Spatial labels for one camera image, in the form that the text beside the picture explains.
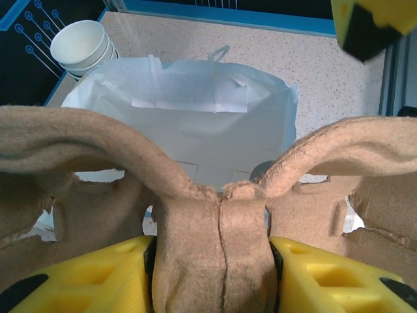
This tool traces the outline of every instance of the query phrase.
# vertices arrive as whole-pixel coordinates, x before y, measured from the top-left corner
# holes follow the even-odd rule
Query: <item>speckled countertop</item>
[[[123,57],[206,59],[229,45],[225,62],[297,83],[297,138],[344,117],[378,113],[384,56],[363,65],[341,51],[335,38],[113,12],[101,23]],[[74,86],[67,76],[48,106],[60,106]]]

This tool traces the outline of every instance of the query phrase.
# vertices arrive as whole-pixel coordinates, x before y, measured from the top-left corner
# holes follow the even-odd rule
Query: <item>stacked paper cups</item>
[[[51,56],[76,80],[100,63],[119,58],[103,26],[90,20],[72,23],[53,38]]]

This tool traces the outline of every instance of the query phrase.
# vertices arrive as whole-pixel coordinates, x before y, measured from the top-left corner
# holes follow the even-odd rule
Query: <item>brown cardboard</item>
[[[407,236],[413,234],[415,227],[410,220],[416,218],[417,209],[410,196],[413,192],[409,191],[416,187],[416,173],[393,177],[333,176],[323,183],[297,183],[286,195],[267,205],[272,215],[271,236],[297,240],[391,271],[417,288],[417,246]],[[345,195],[352,192],[351,205],[365,225],[374,228],[343,233]],[[365,201],[367,215],[360,210]],[[399,205],[389,207],[384,203]],[[394,230],[397,226],[399,234],[375,228],[382,224],[380,220],[386,229]]]
[[[53,203],[59,242],[4,241],[0,276],[10,283],[137,236],[145,209],[154,205],[156,312],[269,313],[278,280],[263,220],[267,206],[271,235],[383,267],[415,286],[410,173],[417,171],[416,137],[412,118],[340,121],[298,141],[258,181],[229,184],[219,194],[193,184],[161,149],[116,120],[85,110],[2,107],[0,236],[9,240],[27,229]],[[125,170],[124,178],[86,183],[71,174],[112,168]],[[330,178],[297,183],[307,172]],[[398,195],[388,192],[395,181],[407,185]],[[372,228],[343,235],[349,194]],[[21,210],[22,221],[14,210]]]

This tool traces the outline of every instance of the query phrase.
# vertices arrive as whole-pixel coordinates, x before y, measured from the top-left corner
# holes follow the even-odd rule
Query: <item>black rubber pad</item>
[[[0,313],[10,312],[47,280],[47,274],[31,276],[18,281],[0,293]]]
[[[360,5],[354,5],[342,48],[364,62],[380,54],[401,36],[393,27],[378,28],[370,11]]]
[[[145,273],[148,275],[148,296],[149,303],[152,306],[152,278],[154,274],[155,256],[156,256],[156,236],[152,238],[146,251],[143,253],[143,259],[145,261]]]
[[[417,108],[413,108],[412,106],[403,106],[399,111],[397,116],[402,117],[417,117]]]
[[[278,284],[279,284],[282,280],[282,271],[283,271],[283,268],[284,268],[284,259],[283,259],[282,255],[280,254],[280,252],[278,251],[278,249],[272,243],[269,243],[269,245],[271,246],[272,255],[274,256],[276,274],[277,274],[277,279],[278,279]],[[280,291],[278,290],[278,293],[276,295],[276,300],[275,300],[275,306],[274,306],[273,313],[278,313],[279,310],[280,310]]]
[[[398,297],[402,298],[413,309],[417,310],[417,291],[409,285],[397,282],[395,280],[382,277],[379,279],[385,286],[387,286]]]

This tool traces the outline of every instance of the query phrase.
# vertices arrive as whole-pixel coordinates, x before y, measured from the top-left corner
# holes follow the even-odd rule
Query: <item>white plastic bag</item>
[[[168,65],[153,56],[111,60],[90,73],[63,106],[136,128],[183,163],[196,183],[221,190],[249,179],[256,165],[276,159],[296,135],[296,85],[252,67],[214,61],[227,50],[210,54],[208,61]],[[201,85],[197,94],[188,92],[192,81]]]

